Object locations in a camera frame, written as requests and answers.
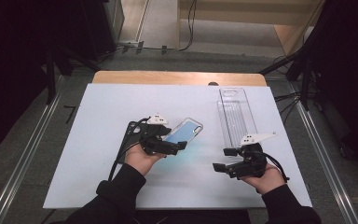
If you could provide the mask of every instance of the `white table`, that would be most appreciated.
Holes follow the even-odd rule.
[[[265,207],[254,188],[213,170],[213,162],[235,162],[222,150],[224,140],[216,104],[220,88],[224,87],[89,84],[44,208],[77,208],[92,200],[99,182],[109,176],[129,121],[156,112],[169,120],[170,128],[191,117],[201,122],[204,130],[185,151],[155,164],[138,195],[137,208]],[[261,143],[264,151],[282,164],[299,202],[311,206],[269,87],[241,88],[248,96],[257,130],[278,134]]]

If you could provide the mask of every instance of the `black cable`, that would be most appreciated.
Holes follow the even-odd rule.
[[[188,23],[188,29],[190,31],[190,39],[187,43],[187,46],[184,47],[183,49],[157,49],[157,48],[144,48],[144,47],[133,47],[133,46],[123,46],[120,45],[121,47],[123,47],[123,49],[127,48],[127,49],[152,49],[152,50],[172,50],[172,51],[183,51],[188,49],[192,44],[193,44],[193,37],[194,37],[194,20],[196,18],[196,9],[197,9],[197,0],[193,0],[190,10],[188,11],[188,15],[187,15],[187,23]],[[193,16],[192,19],[190,19],[190,15],[191,15],[191,11],[193,10]]]
[[[194,6],[193,19],[192,19],[193,21],[191,22],[191,26],[190,26],[190,14],[191,14],[191,9],[193,8],[193,6]],[[190,40],[188,41],[186,47],[184,47],[183,49],[179,49],[180,51],[187,50],[193,44],[194,20],[196,18],[196,10],[197,10],[197,0],[193,0],[193,3],[191,4],[190,10],[188,11],[188,16],[187,16],[188,30],[190,31]]]
[[[43,219],[43,221],[42,221],[40,224],[45,224],[45,223],[48,221],[48,219],[54,214],[55,211],[57,211],[57,209],[51,210],[51,211],[48,213],[48,215],[45,217],[45,219]]]
[[[283,55],[283,56],[279,56],[279,57],[275,58],[275,59],[274,59],[274,61],[272,62],[272,64],[275,64],[275,62],[276,62],[278,59],[280,59],[280,58],[284,58],[284,59],[286,59],[286,56],[285,56],[285,55]],[[280,74],[282,74],[282,75],[286,75],[286,73],[281,72],[280,70],[278,70],[278,68],[277,68],[277,69],[275,69],[275,71],[277,71],[278,73],[280,73]]]
[[[316,73],[316,72],[313,72],[311,73],[311,76],[310,76],[310,86],[315,89],[315,90],[318,90],[318,87],[317,87],[317,77],[316,76],[319,76],[320,74]]]
[[[120,160],[121,156],[123,155],[122,154],[122,151],[124,150],[123,147],[127,144],[127,142],[129,141],[130,139],[130,136],[133,135],[133,131],[135,131],[135,129],[139,126],[139,124],[141,124],[142,122],[145,122],[145,121],[148,121],[150,118],[148,119],[140,119],[131,129],[128,133],[126,133],[123,141],[121,142],[121,146],[120,148],[118,149],[118,153],[117,153],[117,156],[116,156],[116,159],[115,161],[113,162],[113,165],[112,165],[112,168],[110,170],[110,174],[109,174],[109,177],[107,180],[111,181],[112,178],[113,178],[113,174],[115,173],[115,170],[116,170],[116,167],[118,165],[118,161]]]
[[[114,52],[111,52],[107,55],[104,56],[103,59],[101,59],[100,61],[98,61],[95,65],[100,65],[101,63],[104,63],[110,56],[112,56],[113,54],[119,52],[119,51],[122,51],[124,48],[117,48]],[[75,68],[78,68],[78,67],[84,67],[86,65],[84,64],[79,64],[79,63],[75,63],[75,64],[72,64],[73,67]]]
[[[292,98],[293,96],[300,96],[300,93],[301,93],[300,91],[295,91],[290,94],[275,96],[274,100],[275,100],[275,102],[279,102],[281,100]]]
[[[281,115],[287,108],[289,108],[291,105],[293,105],[295,103],[296,100],[294,100],[292,103],[290,103],[289,105],[287,105],[283,110],[281,110],[279,112],[279,114]]]
[[[262,152],[262,154],[263,154],[265,157],[269,158],[269,160],[272,161],[272,163],[274,163],[274,165],[277,166],[278,169],[280,169],[281,174],[282,174],[282,177],[283,177],[283,180],[284,180],[284,183],[287,183],[287,181],[288,181],[290,178],[287,177],[286,174],[284,173],[284,170],[283,170],[283,167],[281,166],[281,164],[280,164],[277,160],[275,160],[275,158],[271,157],[269,154],[264,153],[264,152]]]
[[[290,108],[289,112],[287,112],[286,118],[283,121],[283,126],[286,124],[287,118],[289,117],[290,113],[292,112],[293,108],[295,108],[296,104],[300,101],[300,99],[295,99],[292,107]]]
[[[269,154],[265,153],[265,152],[258,152],[258,151],[252,151],[252,152],[247,152],[247,153],[251,153],[251,154],[259,154],[259,155],[263,155],[264,157],[269,158],[269,160],[274,163],[274,165],[276,167],[278,167],[278,169],[281,171],[284,183],[287,183],[287,181],[290,179],[289,177],[286,176],[286,174],[284,173],[283,167],[281,166],[281,164],[272,156],[270,156]]]
[[[155,133],[150,134],[150,136],[156,135],[160,130],[161,130],[161,127],[158,127],[158,129],[155,131]],[[142,142],[144,142],[144,141],[146,141],[146,140],[147,140],[146,138],[145,138],[145,139],[142,139],[141,141],[138,141],[138,142],[136,142],[136,143],[130,145],[129,147],[127,147],[127,148],[118,156],[118,159],[120,160],[120,158],[121,158],[122,156],[124,156],[124,155],[126,154],[126,152],[127,152],[128,150],[130,150],[132,147],[135,147],[136,145],[138,145],[138,144],[140,144],[140,143],[142,143]]]

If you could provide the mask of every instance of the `metal frame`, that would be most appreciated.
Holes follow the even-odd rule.
[[[296,84],[294,84],[293,82],[289,82],[289,89],[291,90],[291,92],[298,91]],[[319,162],[324,169],[324,174],[326,175],[327,181],[330,184],[330,188],[333,191],[338,207],[341,210],[345,222],[358,223],[358,216],[356,215],[356,211],[353,208],[351,199],[338,176],[336,168],[330,160],[330,156],[328,155],[327,150],[324,147],[324,143],[318,133],[318,130],[315,127],[310,112],[307,111],[302,104],[297,104],[296,106],[304,122],[304,126],[306,127],[307,132],[310,136],[310,140],[319,158]]]
[[[40,120],[37,122],[36,127],[34,128],[34,132],[31,135],[27,146],[22,152],[22,155],[16,165],[16,168],[14,169],[10,179],[4,186],[4,189],[0,195],[0,223],[3,223],[7,214],[7,210],[13,202],[14,197],[16,196],[16,193],[20,188],[21,181],[23,180],[25,173],[28,170],[32,158],[36,153],[37,147],[39,146],[40,140],[42,139],[43,134],[45,133],[45,130],[50,122],[50,119],[54,114],[57,104],[60,101],[62,87],[65,82],[66,78],[60,76],[57,83],[58,88],[56,96],[53,98],[51,104],[46,105]]]

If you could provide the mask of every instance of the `smartphone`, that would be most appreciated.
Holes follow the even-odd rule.
[[[201,123],[187,118],[176,126],[169,134],[165,135],[162,140],[172,143],[187,142],[189,143],[203,129]]]

